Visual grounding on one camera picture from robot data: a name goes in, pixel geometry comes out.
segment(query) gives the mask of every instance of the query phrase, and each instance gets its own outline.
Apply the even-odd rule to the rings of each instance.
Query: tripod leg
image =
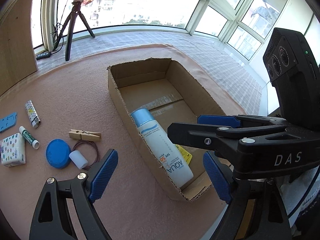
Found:
[[[85,19],[84,15],[83,15],[80,11],[78,11],[78,14],[79,14],[79,17],[81,18],[84,26],[86,26],[86,28],[87,28],[88,32],[90,33],[90,35],[91,35],[93,38],[95,38],[95,35],[94,35],[94,33],[92,32],[89,24],[87,23],[87,20]]]
[[[63,24],[63,26],[62,26],[62,29],[61,29],[61,31],[60,31],[60,33],[59,33],[59,36],[57,37],[57,41],[56,41],[56,43],[54,44],[53,50],[56,50],[56,49],[57,49],[57,47],[58,47],[58,45],[59,45],[59,42],[60,42],[60,40],[61,40],[61,38],[62,38],[62,36],[63,36],[63,32],[64,32],[65,28],[67,27],[68,22],[70,21],[70,17],[71,17],[71,13],[68,15],[68,17],[66,18],[66,20],[65,20],[65,22],[64,22],[64,24]]]
[[[69,25],[69,31],[68,31],[68,36],[67,36],[67,47],[66,47],[66,61],[69,61],[69,59],[70,59],[73,28],[75,27],[77,16],[78,16],[78,14],[74,13],[74,12],[71,12],[71,14],[70,14],[70,25]]]

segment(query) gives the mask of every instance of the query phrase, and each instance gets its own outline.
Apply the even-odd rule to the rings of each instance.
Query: white bottle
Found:
[[[132,112],[131,116],[147,145],[162,163],[175,185],[180,188],[191,180],[193,173],[187,162],[149,110],[138,109]]]

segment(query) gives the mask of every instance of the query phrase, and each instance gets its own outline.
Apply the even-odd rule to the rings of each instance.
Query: yellow tag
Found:
[[[179,150],[179,152],[182,154],[184,160],[188,163],[190,163],[191,159],[192,159],[192,155],[187,152],[185,149],[183,149],[180,145],[176,144],[176,148]]]

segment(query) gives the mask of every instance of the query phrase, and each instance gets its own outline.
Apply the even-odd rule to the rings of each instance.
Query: pocket tissue packet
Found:
[[[1,142],[1,164],[12,167],[26,163],[24,138],[16,133]]]

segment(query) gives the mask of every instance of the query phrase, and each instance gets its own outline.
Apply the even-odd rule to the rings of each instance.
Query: screw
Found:
[[[204,144],[209,146],[211,144],[211,139],[210,138],[204,139]]]
[[[84,179],[86,177],[86,174],[85,173],[80,173],[78,174],[78,179]]]
[[[272,185],[274,183],[273,179],[267,179],[267,183]]]
[[[255,140],[251,139],[251,138],[242,138],[241,141],[244,143],[254,143],[255,142]]]
[[[51,184],[51,183],[53,183],[54,182],[54,178],[49,178],[49,179],[47,179],[47,183],[48,184]]]

